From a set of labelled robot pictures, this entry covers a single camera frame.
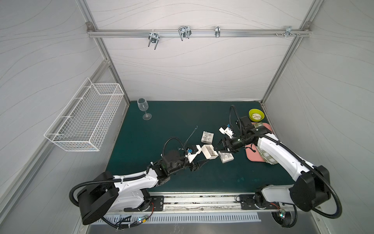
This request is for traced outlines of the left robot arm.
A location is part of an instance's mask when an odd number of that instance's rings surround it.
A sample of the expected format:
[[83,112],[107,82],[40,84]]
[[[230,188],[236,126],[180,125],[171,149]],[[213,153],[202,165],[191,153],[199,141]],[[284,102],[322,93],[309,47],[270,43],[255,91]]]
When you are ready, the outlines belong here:
[[74,186],[69,192],[69,199],[79,207],[83,225],[100,219],[106,222],[108,212],[148,209],[153,202],[149,189],[167,183],[178,171],[186,168],[196,171],[207,162],[207,159],[194,162],[178,151],[170,151],[139,173],[112,175],[103,172],[92,181]]

